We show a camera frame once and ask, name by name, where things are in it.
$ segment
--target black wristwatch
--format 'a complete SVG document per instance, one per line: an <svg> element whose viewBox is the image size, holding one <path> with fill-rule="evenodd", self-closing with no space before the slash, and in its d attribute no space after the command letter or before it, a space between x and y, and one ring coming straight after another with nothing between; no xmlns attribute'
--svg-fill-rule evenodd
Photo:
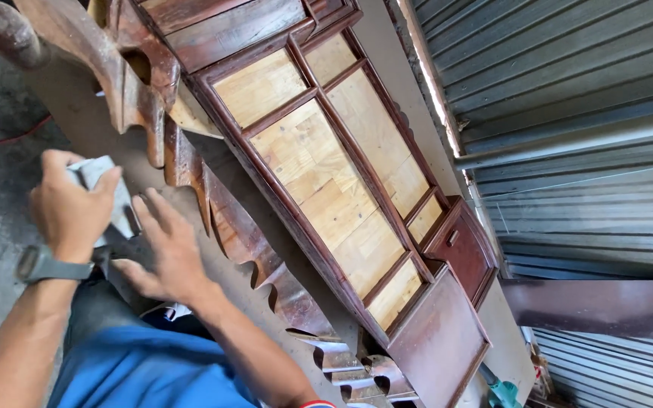
<svg viewBox="0 0 653 408"><path fill-rule="evenodd" d="M14 275L23 283L35 283L42 279L58 278L82 280L90 276L92 262L71 264L52 258L48 246L27 246L19 259Z"/></svg>

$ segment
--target metal pipe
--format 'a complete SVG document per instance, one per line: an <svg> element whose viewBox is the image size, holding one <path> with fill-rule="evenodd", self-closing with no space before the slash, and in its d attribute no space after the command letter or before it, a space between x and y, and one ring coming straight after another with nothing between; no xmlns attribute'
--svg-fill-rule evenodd
<svg viewBox="0 0 653 408"><path fill-rule="evenodd" d="M458 170L467 170L527 161L576 150L595 149L606 144L631 142L651 136L653 136L653 115L571 131L489 152L460 156L455 158L455 167Z"/></svg>

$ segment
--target red cable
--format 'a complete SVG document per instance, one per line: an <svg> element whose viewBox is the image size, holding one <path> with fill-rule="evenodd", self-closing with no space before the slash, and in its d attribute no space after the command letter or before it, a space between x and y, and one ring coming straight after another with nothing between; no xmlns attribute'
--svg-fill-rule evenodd
<svg viewBox="0 0 653 408"><path fill-rule="evenodd" d="M0 144L3 144L3 143L9 143L9 142L14 142L14 141L17 141L17 140L19 140L19 139L22 139L22 138L25 137L25 136L29 136L29 135L31 135L32 133L36 132L39 128L41 128L44 124L46 124L47 121L49 121L50 119L52 119L52 115L51 115L50 113L48 113L47 116L44 117L44 119L42 119L41 121L39 121L36 125L34 125L34 126L33 126L31 129L29 129L28 131L22 133L22 134L19 135L19 136L10 137L10 138L8 138L8 139L2 139L2 140L0 140Z"/></svg>

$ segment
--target drawer handle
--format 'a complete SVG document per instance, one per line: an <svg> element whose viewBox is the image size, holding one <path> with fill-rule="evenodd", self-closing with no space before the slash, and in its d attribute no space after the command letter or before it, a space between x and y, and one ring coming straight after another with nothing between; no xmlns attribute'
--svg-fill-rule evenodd
<svg viewBox="0 0 653 408"><path fill-rule="evenodd" d="M457 241L459 235L460 232L457 229L453 229L453 231L450 233L450 236L448 236L448 239L445 241L445 244L447 244L449 247L455 245L455 241Z"/></svg>

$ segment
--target wooden drawer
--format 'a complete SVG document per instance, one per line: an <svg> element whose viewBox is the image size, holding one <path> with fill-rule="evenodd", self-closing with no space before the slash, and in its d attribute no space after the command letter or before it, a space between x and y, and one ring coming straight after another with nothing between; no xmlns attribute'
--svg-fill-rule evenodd
<svg viewBox="0 0 653 408"><path fill-rule="evenodd" d="M462 198L450 198L454 205L422 240L422 255L446 262L477 309L498 271L493 248L485 230Z"/></svg>

